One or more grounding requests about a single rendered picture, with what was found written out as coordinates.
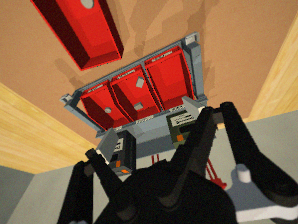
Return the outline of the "red open-front bin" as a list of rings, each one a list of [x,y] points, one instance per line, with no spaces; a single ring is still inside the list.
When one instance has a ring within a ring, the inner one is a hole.
[[[136,87],[138,76],[144,79],[142,88]],[[141,65],[115,76],[110,85],[119,106],[132,121],[162,112],[160,103]],[[143,108],[136,111],[134,104],[139,102],[143,104]]]
[[[88,117],[106,131],[133,122],[118,105],[109,79],[87,89],[81,101]],[[105,112],[106,107],[111,108],[110,113]]]
[[[91,9],[80,0],[30,1],[80,71],[122,59],[124,47],[106,0],[94,0]]]
[[[148,59],[145,69],[163,111],[184,104],[181,97],[194,100],[191,75],[181,48],[171,48]]]

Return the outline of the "grey metal disc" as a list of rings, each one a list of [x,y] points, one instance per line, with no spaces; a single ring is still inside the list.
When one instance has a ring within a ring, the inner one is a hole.
[[[106,108],[105,108],[105,112],[106,112],[106,113],[110,113],[110,112],[111,112],[111,108],[110,108],[110,107],[106,107]]]

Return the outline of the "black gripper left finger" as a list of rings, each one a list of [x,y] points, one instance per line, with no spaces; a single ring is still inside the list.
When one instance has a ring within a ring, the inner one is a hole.
[[[107,165],[118,140],[113,127],[109,128],[96,149],[91,148],[85,153],[89,160],[75,164],[57,224],[93,224],[94,172],[118,216],[128,220],[135,214],[138,206],[136,197]]]

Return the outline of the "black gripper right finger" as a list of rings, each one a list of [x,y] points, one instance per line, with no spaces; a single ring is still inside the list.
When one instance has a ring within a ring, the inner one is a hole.
[[[176,203],[189,169],[206,178],[217,124],[224,123],[236,163],[232,186],[225,191],[235,206],[237,222],[269,218],[276,224],[298,224],[298,183],[260,152],[233,102],[213,108],[181,98],[196,121],[154,184],[160,203]]]

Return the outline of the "grey round disc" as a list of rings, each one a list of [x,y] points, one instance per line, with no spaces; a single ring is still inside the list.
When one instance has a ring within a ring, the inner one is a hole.
[[[91,9],[94,7],[94,0],[80,0],[82,5],[87,8],[87,9]]]

